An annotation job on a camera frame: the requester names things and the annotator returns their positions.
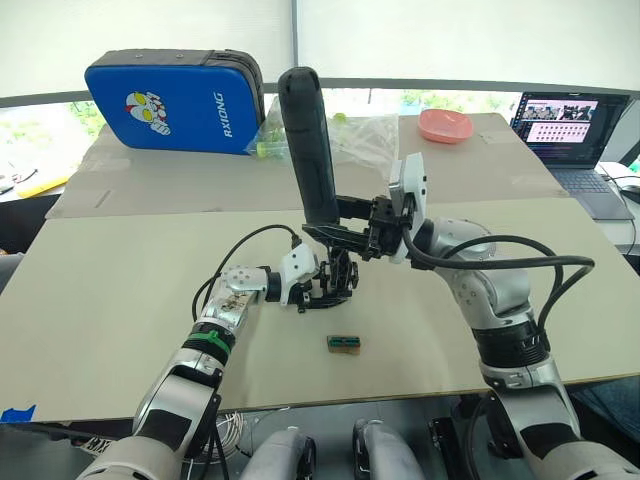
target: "blue case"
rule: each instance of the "blue case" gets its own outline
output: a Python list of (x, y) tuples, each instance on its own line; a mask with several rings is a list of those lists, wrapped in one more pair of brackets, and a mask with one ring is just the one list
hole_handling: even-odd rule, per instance
[(264, 121), (262, 75), (235, 50), (118, 50), (85, 72), (122, 143), (244, 154)]

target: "plastic bag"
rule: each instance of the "plastic bag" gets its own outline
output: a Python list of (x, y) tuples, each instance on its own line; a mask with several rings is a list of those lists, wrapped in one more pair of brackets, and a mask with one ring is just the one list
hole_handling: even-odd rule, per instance
[[(398, 158), (398, 115), (347, 117), (336, 113), (327, 118), (327, 130), (334, 164), (357, 163), (389, 178), (391, 164)], [(261, 160), (291, 163), (278, 97), (245, 151)]]

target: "black foam handle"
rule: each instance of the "black foam handle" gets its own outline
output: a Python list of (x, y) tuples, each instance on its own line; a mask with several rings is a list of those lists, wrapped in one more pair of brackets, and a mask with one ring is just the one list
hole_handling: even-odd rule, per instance
[(278, 80), (282, 120), (307, 223), (339, 223), (327, 120), (318, 75), (309, 67)]

